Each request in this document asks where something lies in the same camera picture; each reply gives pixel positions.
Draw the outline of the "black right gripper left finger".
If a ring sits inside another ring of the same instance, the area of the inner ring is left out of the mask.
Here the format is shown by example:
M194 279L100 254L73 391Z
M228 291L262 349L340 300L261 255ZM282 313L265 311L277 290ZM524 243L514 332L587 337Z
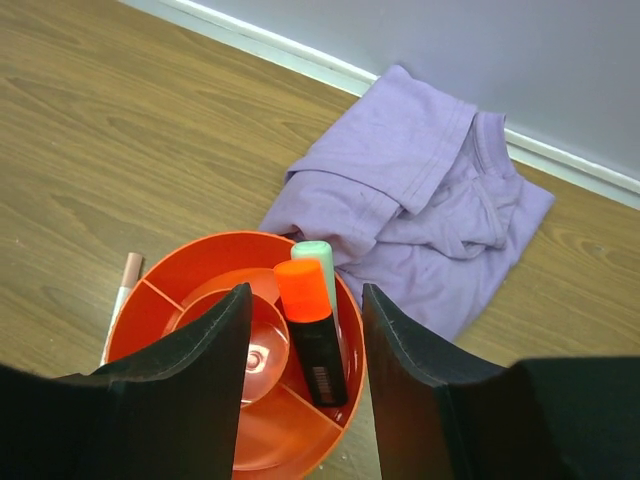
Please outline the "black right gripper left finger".
M91 374L1 369L5 479L228 479L252 314L248 285Z

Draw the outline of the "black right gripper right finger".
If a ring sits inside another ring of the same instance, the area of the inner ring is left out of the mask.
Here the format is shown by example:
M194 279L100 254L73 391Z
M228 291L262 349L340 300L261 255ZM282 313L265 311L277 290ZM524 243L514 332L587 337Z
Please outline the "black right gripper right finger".
M639 360L502 367L408 317L372 284L363 322L386 479L635 479Z

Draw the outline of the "peach capped white marker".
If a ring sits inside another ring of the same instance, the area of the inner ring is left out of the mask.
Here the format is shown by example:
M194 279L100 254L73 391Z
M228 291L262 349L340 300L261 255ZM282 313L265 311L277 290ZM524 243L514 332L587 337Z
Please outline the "peach capped white marker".
M114 305L112 308L111 320L110 320L110 324L107 332L107 338L105 340L105 344L104 344L101 359L100 359L100 365L104 365L107 363L107 350L108 350L111 336L115 329L115 324L116 324L118 315L125 301L127 300L129 294L131 293L131 291L133 290L133 288L135 287L135 285L137 284L140 278L140 272L141 272L143 261L144 261L144 257L140 253L129 252L127 255L124 271L122 274L120 285L119 285L119 288L115 297Z

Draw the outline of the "orange black highlighter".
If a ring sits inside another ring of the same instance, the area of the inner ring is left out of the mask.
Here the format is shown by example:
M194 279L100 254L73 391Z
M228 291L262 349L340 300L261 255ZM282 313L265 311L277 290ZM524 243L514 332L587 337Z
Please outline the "orange black highlighter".
M348 393L342 353L321 263L313 258L291 259L276 265L274 274L313 403L345 405Z

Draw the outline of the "mint green highlighter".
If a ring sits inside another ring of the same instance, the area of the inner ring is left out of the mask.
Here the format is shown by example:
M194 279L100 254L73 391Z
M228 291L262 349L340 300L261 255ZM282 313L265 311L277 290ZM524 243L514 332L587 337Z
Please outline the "mint green highlighter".
M339 316L337 309L336 296L336 280L333 262L333 250L331 245L326 241L301 241L291 248L292 259L315 259L318 260L323 271L324 282L327 289L328 297L331 303L334 323L338 339L342 339L341 329L339 325Z

